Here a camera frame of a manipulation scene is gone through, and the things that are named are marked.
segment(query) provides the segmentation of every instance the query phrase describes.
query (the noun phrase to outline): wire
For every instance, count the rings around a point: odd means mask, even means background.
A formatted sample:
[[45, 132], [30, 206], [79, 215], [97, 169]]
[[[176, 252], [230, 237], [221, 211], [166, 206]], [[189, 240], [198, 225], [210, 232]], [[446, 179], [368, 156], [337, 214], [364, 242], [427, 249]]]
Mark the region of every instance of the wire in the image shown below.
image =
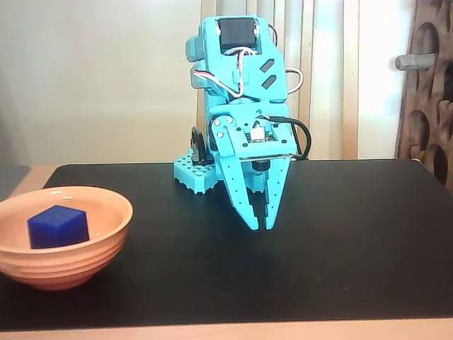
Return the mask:
[[290, 66], [285, 67], [285, 73], [295, 73], [299, 75], [299, 82], [297, 83], [297, 85], [292, 89], [288, 90], [288, 94], [292, 94], [293, 92], [301, 88], [302, 84], [304, 83], [304, 75], [302, 74], [302, 71], [300, 69]]
[[302, 149], [301, 149], [300, 143], [299, 143], [299, 136], [297, 136], [296, 127], [294, 126], [294, 124], [291, 124], [291, 131], [294, 136], [294, 139], [296, 140], [297, 153], [302, 154]]
[[270, 24], [269, 24], [269, 27], [270, 27], [270, 29], [271, 29], [272, 32], [273, 32], [273, 41], [274, 41], [274, 44], [275, 44], [275, 46], [277, 46], [277, 44], [278, 44], [278, 34], [277, 34], [277, 30], [275, 29], [274, 26], [272, 26], [272, 25], [270, 25]]
[[193, 75], [200, 79], [203, 79], [203, 80], [208, 79], [208, 80], [212, 81], [213, 83], [215, 83], [216, 85], [218, 85], [219, 87], [224, 89], [226, 92], [228, 92], [233, 98], [241, 98], [243, 96], [243, 73], [242, 73], [243, 72], [243, 57], [246, 53], [248, 53], [250, 55], [256, 55], [256, 51], [252, 50], [249, 47], [241, 46], [241, 47], [230, 48], [224, 54], [233, 55], [235, 53], [238, 53], [238, 65], [237, 65], [238, 70], [239, 70], [239, 86], [238, 86], [239, 91], [238, 92], [233, 91], [227, 85], [225, 85], [220, 80], [218, 80], [218, 78], [210, 72], [194, 69]]
[[[268, 120], [270, 122], [274, 122], [274, 123], [288, 123], [291, 125], [299, 126], [302, 129], [302, 131], [304, 131], [304, 134], [305, 134], [305, 139], [306, 139], [305, 150], [302, 153], [294, 154], [292, 157], [297, 161], [303, 161], [306, 159], [306, 157], [309, 155], [309, 152], [311, 149], [311, 135], [310, 135], [310, 131], [309, 131], [308, 127], [303, 122], [301, 122], [298, 119], [280, 117], [278, 115], [271, 115], [271, 116], [259, 115], [257, 118], [266, 119], [266, 120]], [[296, 139], [296, 145], [297, 145], [297, 143], [298, 143], [297, 134], [294, 136], [294, 138]]]

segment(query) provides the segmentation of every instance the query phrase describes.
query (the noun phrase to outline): black cable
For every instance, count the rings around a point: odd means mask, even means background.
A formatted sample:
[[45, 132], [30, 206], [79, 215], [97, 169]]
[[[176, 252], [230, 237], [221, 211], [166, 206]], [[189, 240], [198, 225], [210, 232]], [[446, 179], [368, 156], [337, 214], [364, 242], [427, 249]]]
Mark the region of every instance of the black cable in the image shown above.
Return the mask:
[[275, 46], [277, 46], [277, 44], [278, 44], [278, 34], [277, 34], [277, 30], [274, 28], [274, 26], [272, 26], [272, 25], [270, 25], [270, 24], [268, 24], [268, 25], [269, 25], [270, 29], [274, 32], [274, 34], [273, 34], [274, 37], [275, 37], [274, 44], [275, 44]]
[[296, 140], [297, 153], [302, 154], [302, 149], [300, 148], [300, 143], [299, 143], [299, 137], [297, 136], [296, 127], [294, 126], [294, 124], [291, 124], [291, 130], [292, 130], [292, 134], [294, 135], [294, 139]]
[[293, 155], [293, 158], [295, 158], [297, 161], [303, 161], [307, 158], [307, 156], [309, 155], [310, 149], [311, 149], [311, 135], [310, 135], [310, 131], [309, 131], [308, 127], [303, 122], [301, 122], [298, 119], [280, 117], [278, 115], [259, 115], [257, 118], [266, 119], [266, 120], [268, 120], [270, 122], [274, 122], [274, 123], [288, 123], [291, 125], [299, 126], [302, 129], [302, 131], [304, 131], [304, 134], [305, 134], [305, 139], [306, 139], [305, 150], [300, 155]]

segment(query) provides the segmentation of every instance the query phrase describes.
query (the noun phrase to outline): white wire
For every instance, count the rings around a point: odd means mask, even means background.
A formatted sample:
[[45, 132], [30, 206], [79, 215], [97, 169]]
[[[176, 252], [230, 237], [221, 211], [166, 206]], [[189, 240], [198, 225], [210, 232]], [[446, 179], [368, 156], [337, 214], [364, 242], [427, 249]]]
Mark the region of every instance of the white wire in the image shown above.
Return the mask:
[[285, 72], [286, 73], [297, 73], [299, 75], [299, 82], [297, 83], [297, 85], [295, 87], [293, 87], [292, 89], [288, 90], [288, 94], [292, 94], [293, 92], [295, 92], [301, 88], [302, 84], [304, 83], [304, 75], [302, 74], [302, 71], [300, 69], [297, 69], [296, 67], [291, 67], [291, 66], [285, 67]]
[[232, 54], [234, 54], [235, 52], [238, 52], [238, 51], [246, 51], [246, 52], [248, 52], [251, 55], [256, 55], [256, 51], [254, 51], [251, 48], [246, 47], [246, 46], [239, 46], [239, 47], [230, 48], [229, 50], [225, 51], [224, 55], [232, 55]]
[[212, 76], [211, 74], [198, 74], [197, 71], [195, 70], [193, 72], [193, 75], [200, 79], [203, 79], [203, 80], [209, 79], [210, 81], [212, 81], [213, 83], [217, 84], [222, 89], [224, 89], [226, 92], [231, 94], [231, 96], [233, 96], [233, 98], [241, 98], [243, 95], [243, 93], [241, 93], [241, 92], [238, 92], [238, 93], [234, 92], [227, 85], [223, 84], [220, 80], [218, 80], [215, 76]]
[[246, 53], [250, 55], [256, 55], [256, 51], [252, 50], [249, 47], [246, 46], [241, 46], [241, 47], [233, 47], [227, 50], [224, 54], [225, 55], [232, 55], [236, 52], [239, 52], [239, 57], [238, 57], [238, 70], [239, 70], [239, 92], [234, 92], [231, 88], [229, 88], [227, 85], [223, 84], [220, 80], [217, 79], [212, 74], [209, 74], [204, 71], [197, 71], [194, 70], [193, 75], [200, 78], [200, 79], [209, 79], [210, 81], [214, 82], [218, 86], [220, 86], [222, 89], [224, 89], [226, 92], [231, 94], [233, 98], [241, 98], [243, 96], [243, 57]]

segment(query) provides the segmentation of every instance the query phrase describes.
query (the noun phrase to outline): cyan plastic part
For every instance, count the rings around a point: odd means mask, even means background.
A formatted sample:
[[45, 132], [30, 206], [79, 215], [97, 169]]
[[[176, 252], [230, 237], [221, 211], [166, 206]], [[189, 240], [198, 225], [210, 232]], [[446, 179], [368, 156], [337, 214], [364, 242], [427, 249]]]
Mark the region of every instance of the cyan plastic part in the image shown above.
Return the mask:
[[[194, 70], [210, 72], [230, 89], [239, 90], [238, 57], [222, 53], [220, 45], [222, 29], [219, 21], [225, 18], [254, 22], [256, 45], [251, 48], [256, 53], [243, 58], [244, 95], [238, 99], [231, 98], [214, 82], [193, 74]], [[235, 39], [228, 37], [233, 45]], [[174, 177], [194, 193], [205, 193], [218, 181], [223, 181], [231, 205], [251, 230], [257, 230], [259, 225], [248, 199], [248, 189], [264, 193], [264, 227], [271, 230], [277, 218], [290, 159], [297, 146], [289, 124], [275, 124], [258, 118], [262, 115], [290, 117], [285, 103], [283, 54], [270, 39], [268, 23], [257, 16], [206, 18], [200, 24], [198, 35], [187, 41], [185, 54], [189, 62], [194, 62], [190, 70], [192, 86], [205, 90], [206, 149], [214, 158], [214, 164], [193, 166], [189, 151], [175, 161]], [[251, 128], [257, 125], [264, 129], [264, 139], [251, 137]], [[268, 160], [268, 170], [256, 171], [252, 167], [256, 160]]]
[[86, 213], [54, 205], [28, 220], [32, 249], [69, 246], [89, 240]]
[[214, 188], [218, 179], [215, 174], [215, 165], [192, 164], [192, 150], [173, 163], [173, 176], [194, 193], [206, 193], [207, 189]]

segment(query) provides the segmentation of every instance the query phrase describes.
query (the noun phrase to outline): table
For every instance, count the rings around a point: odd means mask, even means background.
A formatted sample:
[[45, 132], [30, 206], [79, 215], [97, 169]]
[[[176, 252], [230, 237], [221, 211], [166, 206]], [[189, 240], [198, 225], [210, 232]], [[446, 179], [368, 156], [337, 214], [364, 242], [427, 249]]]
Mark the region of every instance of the table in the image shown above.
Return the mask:
[[[344, 163], [336, 163], [338, 175], [341, 176], [344, 169], [342, 168]], [[432, 178], [425, 174], [424, 168], [419, 164], [412, 164], [416, 166], [417, 174], [423, 174], [421, 176], [424, 180], [433, 186], [433, 190], [440, 190], [441, 188], [436, 187], [436, 183], [431, 181]], [[37, 183], [41, 186], [45, 181], [45, 177], [49, 175], [52, 168], [47, 169], [32, 169], [28, 178], [26, 178], [21, 187], [18, 187], [13, 194], [17, 194], [22, 190], [31, 189], [31, 183]], [[332, 184], [329, 178], [326, 178], [326, 183]], [[68, 339], [73, 336], [74, 338], [80, 337], [80, 333], [83, 331], [44, 331], [34, 333], [34, 339], [39, 339], [37, 336], [42, 336], [42, 339], [56, 339], [58, 336], [65, 336]], [[395, 339], [401, 338], [402, 334], [411, 334], [411, 339], [426, 339], [428, 336], [435, 335], [436, 339], [445, 339], [449, 334], [453, 332], [453, 320], [451, 319], [429, 319], [429, 320], [387, 320], [387, 321], [348, 321], [348, 322], [266, 322], [266, 323], [252, 323], [252, 324], [220, 324], [220, 325], [198, 325], [198, 326], [165, 326], [165, 327], [134, 327], [125, 329], [97, 329], [90, 331], [89, 334], [84, 333], [84, 336], [98, 335], [117, 336], [118, 339], [125, 337], [125, 332], [130, 336], [144, 336], [145, 334], [152, 335], [154, 338], [162, 337], [164, 339], [184, 339], [184, 337], [191, 339], [212, 339], [218, 337], [219, 339], [274, 339], [276, 336], [283, 339], [293, 339], [295, 335], [300, 336], [304, 334], [306, 336], [312, 335], [317, 339], [336, 338], [336, 339], [354, 339], [356, 336], [359, 338], [368, 339], [390, 339], [391, 336], [395, 336]], [[30, 336], [29, 333], [6, 333], [6, 336]]]

